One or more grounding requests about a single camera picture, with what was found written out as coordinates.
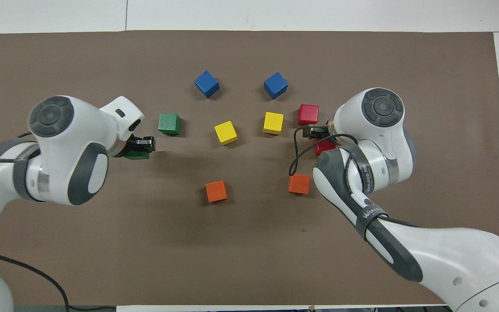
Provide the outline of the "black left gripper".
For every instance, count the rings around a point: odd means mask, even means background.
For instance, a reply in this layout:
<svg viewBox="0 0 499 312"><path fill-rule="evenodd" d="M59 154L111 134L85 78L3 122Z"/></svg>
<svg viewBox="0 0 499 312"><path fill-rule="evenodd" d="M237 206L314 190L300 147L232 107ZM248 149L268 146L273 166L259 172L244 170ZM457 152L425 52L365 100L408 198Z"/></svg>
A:
<svg viewBox="0 0 499 312"><path fill-rule="evenodd" d="M139 140L142 138L130 136L123 146L122 155L126 156L130 152L152 153L155 151L155 138L153 136L144 137L143 143L139 143Z"/></svg>

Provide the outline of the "red wooden block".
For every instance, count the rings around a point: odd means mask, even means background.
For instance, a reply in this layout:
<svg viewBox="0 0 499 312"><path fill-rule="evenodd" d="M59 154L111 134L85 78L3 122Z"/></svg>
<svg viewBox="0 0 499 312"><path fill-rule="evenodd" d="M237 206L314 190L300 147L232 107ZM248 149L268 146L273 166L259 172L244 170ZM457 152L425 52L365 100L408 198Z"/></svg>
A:
<svg viewBox="0 0 499 312"><path fill-rule="evenodd" d="M319 118L319 106L311 104L301 104L298 110L297 124L307 126L317 124Z"/></svg>
<svg viewBox="0 0 499 312"><path fill-rule="evenodd" d="M330 140L324 140L322 142L319 141L321 141L321 139L317 138L314 140L314 142L317 143L314 146L314 154L316 156L319 156L324 151L333 150L337 147L336 144L332 143Z"/></svg>

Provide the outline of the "yellow wooden block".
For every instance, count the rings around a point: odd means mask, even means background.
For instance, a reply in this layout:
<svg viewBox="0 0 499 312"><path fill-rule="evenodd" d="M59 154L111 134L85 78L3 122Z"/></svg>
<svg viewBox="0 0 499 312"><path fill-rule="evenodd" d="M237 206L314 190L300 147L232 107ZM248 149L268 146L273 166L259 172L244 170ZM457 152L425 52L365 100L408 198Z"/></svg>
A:
<svg viewBox="0 0 499 312"><path fill-rule="evenodd" d="M237 132L231 120L214 126L214 132L222 146L233 143L238 140Z"/></svg>
<svg viewBox="0 0 499 312"><path fill-rule="evenodd" d="M282 132L284 114L266 112L262 131L267 134L280 135Z"/></svg>

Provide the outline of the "orange wooden block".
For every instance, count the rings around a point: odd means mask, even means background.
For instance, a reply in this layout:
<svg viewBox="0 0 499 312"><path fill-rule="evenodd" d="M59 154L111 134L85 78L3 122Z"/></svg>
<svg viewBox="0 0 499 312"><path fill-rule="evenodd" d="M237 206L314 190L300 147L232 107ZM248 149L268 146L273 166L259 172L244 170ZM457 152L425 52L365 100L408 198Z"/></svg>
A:
<svg viewBox="0 0 499 312"><path fill-rule="evenodd" d="M205 184L208 203L218 202L228 198L226 183L223 180Z"/></svg>
<svg viewBox="0 0 499 312"><path fill-rule="evenodd" d="M311 177L303 174L293 174L288 180L288 192L294 194L308 194Z"/></svg>

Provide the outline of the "brown table mat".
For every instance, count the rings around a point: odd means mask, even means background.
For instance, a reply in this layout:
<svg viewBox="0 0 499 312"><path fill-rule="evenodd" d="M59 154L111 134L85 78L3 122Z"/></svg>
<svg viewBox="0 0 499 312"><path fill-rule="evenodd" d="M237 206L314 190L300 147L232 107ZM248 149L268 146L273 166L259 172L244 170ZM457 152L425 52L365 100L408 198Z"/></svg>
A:
<svg viewBox="0 0 499 312"><path fill-rule="evenodd" d="M210 99L194 80L209 71ZM288 89L271 100L264 81ZM392 218L499 235L499 75L491 33L127 31L0 34L0 142L43 99L130 99L149 160L112 158L79 207L16 200L0 254L52 276L73 305L440 304L398 276L315 186L288 192L301 104L327 119L372 87L400 95L412 176L371 196ZM280 135L262 131L284 114ZM159 115L182 119L178 136ZM214 126L231 120L222 146ZM205 184L228 198L208 203Z"/></svg>

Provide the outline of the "blue wooden block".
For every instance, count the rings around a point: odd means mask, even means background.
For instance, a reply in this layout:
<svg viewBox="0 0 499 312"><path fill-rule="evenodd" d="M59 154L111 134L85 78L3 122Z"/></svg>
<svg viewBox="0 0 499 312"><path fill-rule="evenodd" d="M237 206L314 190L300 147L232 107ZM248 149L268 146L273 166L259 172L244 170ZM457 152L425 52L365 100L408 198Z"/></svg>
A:
<svg viewBox="0 0 499 312"><path fill-rule="evenodd" d="M289 83L279 72L271 75L271 77L267 78L263 83L263 88L271 100L275 100L277 97L285 93L288 86Z"/></svg>
<svg viewBox="0 0 499 312"><path fill-rule="evenodd" d="M218 80L209 71L202 72L194 80L194 84L206 99L210 99L210 97L220 90Z"/></svg>

